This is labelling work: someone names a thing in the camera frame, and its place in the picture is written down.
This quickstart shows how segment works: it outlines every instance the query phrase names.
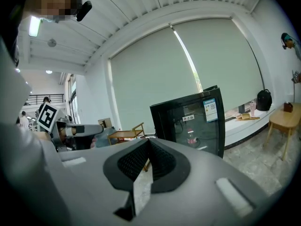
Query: backpack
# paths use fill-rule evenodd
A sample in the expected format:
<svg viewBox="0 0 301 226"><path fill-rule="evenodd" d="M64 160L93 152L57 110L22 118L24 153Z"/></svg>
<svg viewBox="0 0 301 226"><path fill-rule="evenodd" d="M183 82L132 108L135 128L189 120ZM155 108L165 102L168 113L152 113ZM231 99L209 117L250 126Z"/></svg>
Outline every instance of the backpack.
<svg viewBox="0 0 301 226"><path fill-rule="evenodd" d="M256 109L259 111L268 111L272 105L272 96L268 89L262 90L257 95Z"/></svg>

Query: black refrigerator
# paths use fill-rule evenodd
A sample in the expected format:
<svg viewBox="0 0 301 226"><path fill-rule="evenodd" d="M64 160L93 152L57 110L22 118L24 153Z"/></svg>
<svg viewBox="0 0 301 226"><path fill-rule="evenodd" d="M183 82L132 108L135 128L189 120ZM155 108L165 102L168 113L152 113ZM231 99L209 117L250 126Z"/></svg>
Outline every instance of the black refrigerator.
<svg viewBox="0 0 301 226"><path fill-rule="evenodd" d="M150 106L156 135L223 157L225 114L217 86Z"/></svg>

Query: white corrugated ceiling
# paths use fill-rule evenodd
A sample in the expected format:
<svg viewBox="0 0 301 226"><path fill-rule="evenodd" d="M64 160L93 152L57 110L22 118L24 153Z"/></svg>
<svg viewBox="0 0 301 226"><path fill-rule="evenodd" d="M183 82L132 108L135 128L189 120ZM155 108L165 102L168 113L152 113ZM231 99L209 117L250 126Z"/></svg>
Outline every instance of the white corrugated ceiling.
<svg viewBox="0 0 301 226"><path fill-rule="evenodd" d="M36 38L28 36L29 20L21 23L18 45L20 56L26 63L37 59L47 60L48 64L65 63L85 66L89 58L118 30L133 20L156 9L175 3L195 0L90 0L92 10L82 22L75 18L58 24L44 21ZM214 0L229 2L252 10L258 0ZM47 45L55 39L57 45Z"/></svg>

